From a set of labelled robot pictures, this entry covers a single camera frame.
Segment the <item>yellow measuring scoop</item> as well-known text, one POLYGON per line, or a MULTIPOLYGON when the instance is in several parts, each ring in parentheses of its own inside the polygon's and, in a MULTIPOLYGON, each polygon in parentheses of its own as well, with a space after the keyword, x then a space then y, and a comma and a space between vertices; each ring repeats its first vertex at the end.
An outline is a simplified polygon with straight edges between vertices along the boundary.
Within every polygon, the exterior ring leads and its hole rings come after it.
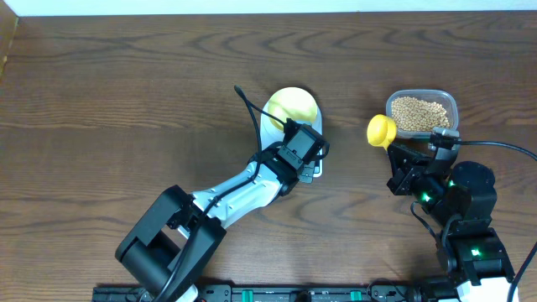
POLYGON ((374 147, 382 147, 385 150, 395 140, 397 126, 391 117, 382 114, 374 116, 367 129, 368 143, 374 147))

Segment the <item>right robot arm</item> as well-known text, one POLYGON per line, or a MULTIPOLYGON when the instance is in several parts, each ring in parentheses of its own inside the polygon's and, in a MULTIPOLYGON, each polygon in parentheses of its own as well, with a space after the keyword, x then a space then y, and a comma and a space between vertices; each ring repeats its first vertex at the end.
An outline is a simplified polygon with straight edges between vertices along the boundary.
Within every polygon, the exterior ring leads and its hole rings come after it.
POLYGON ((473 161, 458 162, 456 145, 432 155, 402 144, 387 148, 394 195, 411 195, 440 227, 431 231, 445 276, 419 281, 409 301, 515 301, 514 268, 496 231, 492 212, 497 202, 495 176, 473 161))

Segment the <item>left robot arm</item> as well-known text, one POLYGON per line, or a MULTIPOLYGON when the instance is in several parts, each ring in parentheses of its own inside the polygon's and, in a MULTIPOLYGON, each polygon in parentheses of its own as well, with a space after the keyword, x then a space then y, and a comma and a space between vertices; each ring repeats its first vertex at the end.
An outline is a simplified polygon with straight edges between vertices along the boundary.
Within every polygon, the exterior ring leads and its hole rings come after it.
POLYGON ((231 179, 187 193, 162 192, 121 241, 115 258, 155 301, 193 301, 195 283, 227 234, 251 211, 310 183, 323 153, 305 159, 286 147, 266 148, 231 179))

